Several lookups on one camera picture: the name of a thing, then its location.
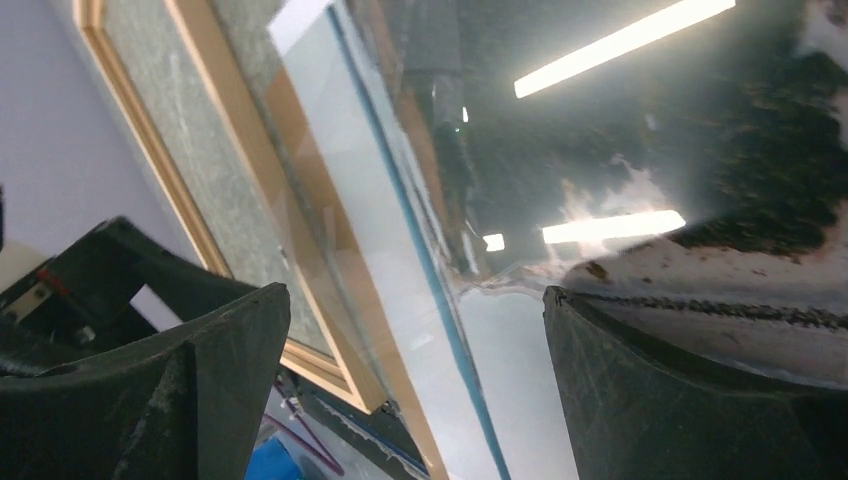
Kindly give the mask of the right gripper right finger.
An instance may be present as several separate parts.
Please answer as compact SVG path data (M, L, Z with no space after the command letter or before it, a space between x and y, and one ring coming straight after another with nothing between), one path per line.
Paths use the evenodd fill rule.
M544 327L583 479L843 479L847 393L722 364L548 287Z

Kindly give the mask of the wooden picture frame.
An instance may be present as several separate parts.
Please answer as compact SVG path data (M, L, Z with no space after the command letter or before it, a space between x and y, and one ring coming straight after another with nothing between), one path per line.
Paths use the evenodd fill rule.
M261 98L281 70L277 1L69 1L74 28L201 264L287 285L282 364L364 413L387 401L330 259L331 227L295 164L295 99Z

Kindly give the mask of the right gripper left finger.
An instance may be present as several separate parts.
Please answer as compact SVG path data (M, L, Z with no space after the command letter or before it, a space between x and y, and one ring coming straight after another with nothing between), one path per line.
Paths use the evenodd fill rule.
M272 283L120 348L1 381L5 479L241 479L290 325Z

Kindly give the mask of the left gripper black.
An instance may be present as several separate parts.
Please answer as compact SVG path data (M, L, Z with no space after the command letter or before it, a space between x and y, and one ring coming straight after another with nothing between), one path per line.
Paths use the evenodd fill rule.
M155 335L131 303L143 287L181 322L255 289L172 253L126 217L104 221L2 289L2 376L36 377Z

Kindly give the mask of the glossy landscape photo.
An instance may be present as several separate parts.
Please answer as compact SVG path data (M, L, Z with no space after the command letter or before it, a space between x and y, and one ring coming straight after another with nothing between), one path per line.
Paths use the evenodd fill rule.
M579 476L561 287L847 393L843 1L284 1L267 31L452 479Z

